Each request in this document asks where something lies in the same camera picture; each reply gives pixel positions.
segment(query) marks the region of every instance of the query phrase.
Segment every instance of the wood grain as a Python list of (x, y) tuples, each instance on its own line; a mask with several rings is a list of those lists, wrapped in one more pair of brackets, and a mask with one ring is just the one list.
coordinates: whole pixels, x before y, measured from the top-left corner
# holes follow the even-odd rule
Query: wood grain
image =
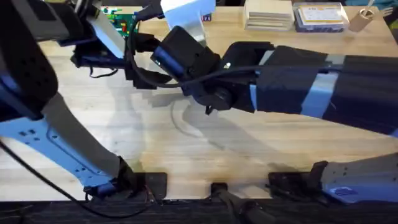
[[(358, 10), (346, 7), (350, 17)], [(210, 48), (223, 54), (235, 41), (256, 40), (335, 54), (398, 57), (397, 45), (380, 17), (358, 34), (246, 31), (241, 18), (240, 7), (218, 7), (213, 22), (205, 23)], [(168, 28), (165, 21), (156, 19), (142, 23), (140, 31), (163, 38)], [(41, 46), (73, 114), (135, 170), (167, 172), (167, 198), (204, 198), (214, 181), (228, 182), (243, 197), (266, 198), (268, 172), (309, 170), (325, 159), (348, 162), (397, 151), (396, 139), (304, 116), (238, 110), (207, 116), (180, 90), (135, 90), (123, 71), (92, 79), (88, 69), (77, 69), (69, 61), (72, 48), (51, 42)], [(137, 62), (156, 68), (147, 54), (137, 56)], [(6, 142), (50, 180), (83, 198), (80, 183), (68, 172), (21, 143)], [(0, 192), (0, 200), (65, 199), (2, 151)]]

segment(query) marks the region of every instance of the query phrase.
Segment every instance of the green circuit board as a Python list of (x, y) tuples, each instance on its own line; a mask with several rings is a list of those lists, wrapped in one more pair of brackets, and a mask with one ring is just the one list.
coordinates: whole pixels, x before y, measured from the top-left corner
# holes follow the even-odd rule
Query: green circuit board
[[(115, 29), (122, 35), (123, 37), (128, 37), (130, 34), (130, 28), (132, 23), (134, 22), (134, 14), (121, 14), (122, 10), (117, 8), (102, 8), (102, 11), (106, 14), (106, 17), (113, 24)], [(139, 23), (136, 26), (134, 32), (138, 32)]]

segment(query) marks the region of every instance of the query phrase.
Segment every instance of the wire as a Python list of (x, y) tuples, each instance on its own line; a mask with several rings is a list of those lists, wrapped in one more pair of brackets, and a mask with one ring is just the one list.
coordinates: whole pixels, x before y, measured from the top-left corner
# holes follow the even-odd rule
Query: wire
[(77, 199), (75, 199), (73, 196), (71, 196), (68, 192), (64, 191), (63, 189), (61, 189), (60, 187), (58, 187), (57, 185), (55, 185), (53, 182), (49, 181), (47, 178), (45, 178), (42, 174), (40, 174), (39, 172), (37, 172), (33, 167), (31, 167), (30, 165), (28, 165), (25, 161), (23, 161), (17, 154), (15, 154), (8, 146), (6, 146), (1, 140), (0, 140), (0, 147), (4, 150), (4, 152), (6, 152), (7, 154), (9, 154), (15, 161), (17, 161), (22, 167), (24, 167), (25, 169), (27, 169), (30, 173), (32, 173), (33, 175), (35, 175), (37, 178), (39, 178), (41, 181), (45, 182), (47, 185), (49, 185), (50, 187), (52, 187), (54, 190), (56, 190), (57, 192), (61, 193), (63, 196), (65, 196), (66, 198), (68, 198), (69, 200), (71, 200), (72, 202), (75, 202), (78, 206), (80, 206), (82, 209), (86, 210), (87, 212), (90, 212), (94, 215), (97, 215), (99, 217), (103, 217), (103, 218), (110, 218), (110, 219), (124, 219), (124, 218), (131, 218), (131, 217), (135, 217), (136, 215), (139, 215), (143, 212), (145, 212), (146, 210), (148, 210), (151, 206), (153, 206), (153, 204), (151, 205), (147, 205), (144, 208), (142, 208), (141, 210), (134, 212), (132, 214), (129, 215), (107, 215), (107, 214), (103, 214), (100, 212), (97, 212), (89, 207), (87, 207), (86, 205), (82, 204), (81, 202), (79, 202)]
[(28, 205), (28, 206), (25, 206), (25, 207), (22, 207), (22, 208), (13, 209), (13, 210), (0, 211), (0, 213), (20, 212), (20, 211), (23, 211), (23, 210), (31, 208), (31, 207), (33, 207), (33, 205)]

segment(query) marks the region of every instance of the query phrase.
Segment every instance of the black cable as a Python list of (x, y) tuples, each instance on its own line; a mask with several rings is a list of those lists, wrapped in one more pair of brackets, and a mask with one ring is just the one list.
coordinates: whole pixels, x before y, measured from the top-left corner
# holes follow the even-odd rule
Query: black cable
[(195, 84), (198, 82), (203, 82), (203, 81), (211, 79), (211, 78), (216, 78), (216, 77), (220, 77), (223, 75), (229, 75), (229, 74), (238, 73), (238, 72), (251, 72), (251, 71), (261, 69), (263, 67), (261, 65), (255, 65), (255, 66), (245, 66), (245, 67), (224, 69), (224, 70), (219, 70), (219, 71), (204, 75), (204, 76), (196, 78), (194, 80), (189, 80), (189, 81), (180, 82), (180, 83), (176, 83), (176, 84), (164, 84), (164, 83), (154, 82), (154, 81), (150, 80), (149, 78), (147, 78), (144, 74), (141, 73), (139, 67), (137, 66), (136, 61), (134, 60), (134, 51), (136, 50), (136, 48), (134, 46), (135, 43), (134, 43), (133, 36), (134, 36), (134, 29), (136, 28), (139, 21), (140, 20), (136, 19), (136, 20), (134, 20), (133, 24), (131, 25), (130, 35), (128, 37), (126, 46), (128, 48), (128, 52), (130, 53), (132, 69), (137, 73), (137, 75), (144, 82), (146, 82), (150, 85), (160, 87), (160, 88), (179, 88), (179, 87), (183, 87), (185, 85), (191, 85), (191, 84)]
[(63, 196), (65, 196), (66, 198), (68, 198), (69, 200), (71, 200), (72, 202), (75, 202), (78, 206), (80, 206), (82, 209), (86, 210), (87, 212), (90, 212), (94, 215), (97, 215), (99, 217), (103, 217), (103, 218), (110, 218), (110, 219), (123, 219), (123, 218), (131, 218), (131, 217), (135, 217), (136, 215), (139, 215), (143, 212), (145, 212), (146, 210), (148, 210), (151, 206), (153, 206), (153, 204), (147, 205), (145, 206), (143, 209), (134, 212), (132, 214), (129, 215), (121, 215), (121, 216), (117, 216), (117, 215), (107, 215), (107, 214), (103, 214), (100, 212), (97, 212), (89, 207), (87, 207), (86, 205), (82, 204), (81, 202), (79, 202), (77, 199), (75, 199), (73, 196), (71, 196), (68, 192), (62, 190), (60, 187), (58, 187), (57, 185), (55, 185), (53, 182), (49, 181), (47, 178), (45, 178), (42, 174), (40, 174), (39, 172), (37, 172), (33, 167), (31, 167), (30, 165), (28, 165), (25, 161), (23, 161), (17, 154), (15, 154), (8, 146), (6, 146), (1, 140), (0, 140), (0, 147), (4, 150), (4, 152), (6, 152), (7, 154), (9, 154), (15, 161), (17, 161), (22, 167), (24, 167), (25, 169), (27, 169), (30, 173), (32, 173), (33, 175), (35, 175), (37, 178), (39, 178), (41, 181), (45, 182), (47, 185), (49, 185), (50, 187), (52, 187), (54, 190), (56, 190), (57, 192), (61, 193)]

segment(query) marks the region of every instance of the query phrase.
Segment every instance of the small box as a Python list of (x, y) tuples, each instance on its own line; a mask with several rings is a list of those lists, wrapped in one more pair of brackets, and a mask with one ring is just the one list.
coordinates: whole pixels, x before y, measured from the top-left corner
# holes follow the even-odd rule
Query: small box
[(287, 31), (294, 24), (291, 1), (246, 0), (243, 10), (245, 29)]
[(297, 2), (293, 10), (297, 32), (343, 32), (349, 26), (339, 2)]

